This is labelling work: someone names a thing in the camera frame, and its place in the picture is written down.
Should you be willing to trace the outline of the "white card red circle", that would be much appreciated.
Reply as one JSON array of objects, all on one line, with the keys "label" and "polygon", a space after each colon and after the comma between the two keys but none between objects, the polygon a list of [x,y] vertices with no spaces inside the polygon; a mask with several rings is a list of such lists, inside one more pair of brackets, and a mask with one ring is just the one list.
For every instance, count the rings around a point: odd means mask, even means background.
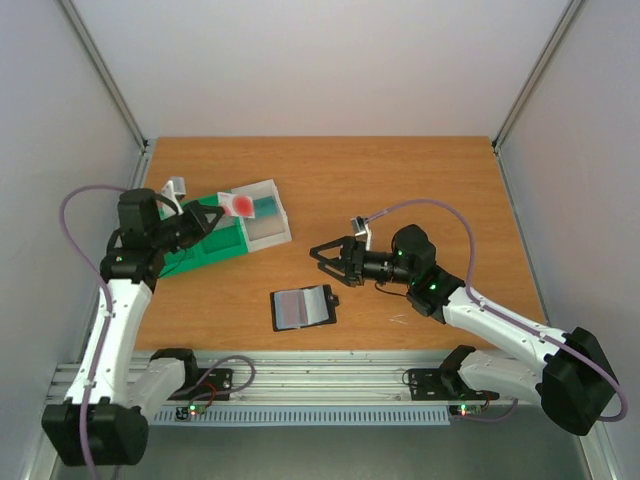
[{"label": "white card red circle", "polygon": [[239,218],[254,218],[255,206],[252,197],[230,192],[218,192],[218,205],[224,210],[227,216]]}]

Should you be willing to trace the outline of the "black card holder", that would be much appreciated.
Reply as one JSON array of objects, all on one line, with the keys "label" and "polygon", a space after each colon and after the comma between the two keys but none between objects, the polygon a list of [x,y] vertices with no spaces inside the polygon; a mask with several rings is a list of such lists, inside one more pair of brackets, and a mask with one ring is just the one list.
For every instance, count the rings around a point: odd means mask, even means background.
[{"label": "black card holder", "polygon": [[300,330],[337,322],[339,297],[328,284],[270,293],[274,332]]}]

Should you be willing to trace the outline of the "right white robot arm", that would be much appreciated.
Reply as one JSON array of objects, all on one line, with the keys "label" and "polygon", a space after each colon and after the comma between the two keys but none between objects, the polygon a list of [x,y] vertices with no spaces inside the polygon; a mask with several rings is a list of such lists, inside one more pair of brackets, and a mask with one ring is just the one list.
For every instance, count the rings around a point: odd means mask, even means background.
[{"label": "right white robot arm", "polygon": [[488,390],[538,405],[563,430],[587,435],[603,420],[617,378],[594,334],[571,332],[516,314],[481,296],[436,261],[428,235],[411,224],[396,232],[388,252],[344,236],[310,250],[319,270],[356,287],[371,280],[406,286],[421,315],[470,332],[507,353],[493,357],[469,346],[455,348],[441,365],[441,383],[453,396]]}]

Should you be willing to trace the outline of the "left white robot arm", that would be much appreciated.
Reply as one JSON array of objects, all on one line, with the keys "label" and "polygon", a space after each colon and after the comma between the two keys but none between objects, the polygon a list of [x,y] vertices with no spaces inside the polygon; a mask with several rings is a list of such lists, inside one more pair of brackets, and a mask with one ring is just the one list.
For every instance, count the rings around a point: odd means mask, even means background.
[{"label": "left white robot arm", "polygon": [[97,271],[100,301],[82,362],[62,402],[47,405],[41,419],[60,460],[92,474],[100,466],[137,464],[155,413],[173,394],[199,391],[202,375],[190,349],[156,352],[134,384],[130,361],[166,254],[195,246],[225,211],[138,188],[120,192],[117,214]]}]

